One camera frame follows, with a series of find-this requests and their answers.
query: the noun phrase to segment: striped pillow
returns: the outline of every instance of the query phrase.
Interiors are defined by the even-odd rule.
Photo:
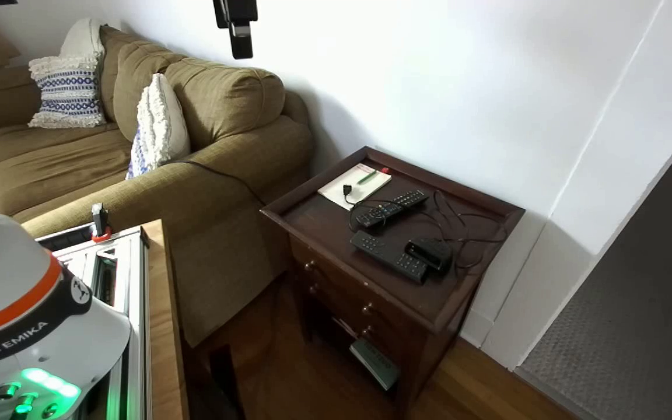
[[[29,128],[90,128],[104,123],[97,88],[97,58],[43,55],[29,61],[29,77],[39,88],[39,111]]]

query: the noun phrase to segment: table top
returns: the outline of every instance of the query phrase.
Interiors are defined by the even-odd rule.
[[[396,218],[376,235],[396,245],[417,238],[451,245],[454,264],[442,272],[442,277],[430,277],[424,284],[412,284],[391,271],[384,271],[384,266],[371,256],[355,251],[350,245],[350,235],[356,230],[355,218],[350,212],[316,194],[322,183],[355,162],[391,173],[391,179],[364,201],[365,204],[390,201],[411,188],[430,194],[421,210]],[[350,277],[364,281],[414,321],[437,330],[442,328],[454,308],[474,293],[491,256],[523,216],[523,210],[511,202],[368,147],[308,179],[298,188],[266,204],[262,212],[309,249],[332,256],[332,260],[337,264],[340,271],[350,272]]]
[[[189,418],[187,386],[174,310],[172,272],[168,271],[164,223],[143,223],[148,238],[148,382],[152,418]]]

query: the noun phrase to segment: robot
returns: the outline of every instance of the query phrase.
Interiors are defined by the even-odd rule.
[[[127,333],[125,315],[0,214],[0,418],[71,418]]]

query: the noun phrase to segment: hardwood floor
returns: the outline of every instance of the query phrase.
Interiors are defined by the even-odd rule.
[[[329,342],[305,342],[287,281],[276,281],[239,317],[194,349],[201,362],[230,345],[246,420],[388,420],[390,399]],[[448,349],[411,420],[572,418],[542,392],[462,337]]]

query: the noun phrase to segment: paper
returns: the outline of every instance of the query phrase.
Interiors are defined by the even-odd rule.
[[[355,168],[344,169],[343,175],[333,177],[329,183],[319,187],[316,191],[340,204],[343,210],[351,210],[360,201],[368,197],[372,191],[378,191],[384,182],[390,182],[390,175],[356,162]]]

